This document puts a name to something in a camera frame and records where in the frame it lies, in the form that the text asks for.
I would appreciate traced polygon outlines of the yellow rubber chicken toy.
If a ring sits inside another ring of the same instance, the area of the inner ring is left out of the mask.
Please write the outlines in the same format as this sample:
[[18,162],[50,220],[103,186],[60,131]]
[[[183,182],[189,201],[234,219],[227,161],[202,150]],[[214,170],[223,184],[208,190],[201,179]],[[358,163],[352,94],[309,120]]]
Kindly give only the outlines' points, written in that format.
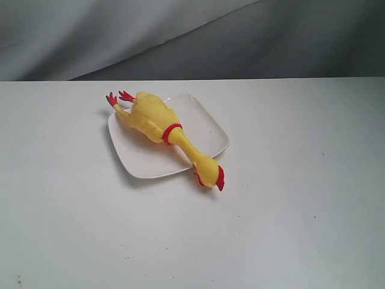
[[201,186],[223,190],[224,169],[190,142],[176,112],[159,96],[146,92],[132,96],[126,91],[119,91],[119,95],[116,97],[111,92],[106,99],[126,126],[144,134],[154,143],[176,145],[189,159]]

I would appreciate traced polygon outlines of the white square plate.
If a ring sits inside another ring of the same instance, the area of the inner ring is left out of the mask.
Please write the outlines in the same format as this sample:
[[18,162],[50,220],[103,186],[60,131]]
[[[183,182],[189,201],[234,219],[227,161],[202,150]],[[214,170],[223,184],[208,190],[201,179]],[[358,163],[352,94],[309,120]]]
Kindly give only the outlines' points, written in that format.
[[[163,101],[174,109],[186,136],[200,152],[217,158],[228,148],[227,134],[193,95],[182,93]],[[157,179],[192,169],[179,147],[150,141],[125,126],[116,113],[108,118],[108,131],[121,164],[134,178]]]

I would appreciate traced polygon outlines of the grey backdrop cloth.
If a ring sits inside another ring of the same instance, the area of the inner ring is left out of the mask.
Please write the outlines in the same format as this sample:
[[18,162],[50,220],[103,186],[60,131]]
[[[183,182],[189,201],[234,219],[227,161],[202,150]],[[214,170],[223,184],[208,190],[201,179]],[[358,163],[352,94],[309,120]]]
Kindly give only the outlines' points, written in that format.
[[384,75],[383,1],[2,1],[3,81]]

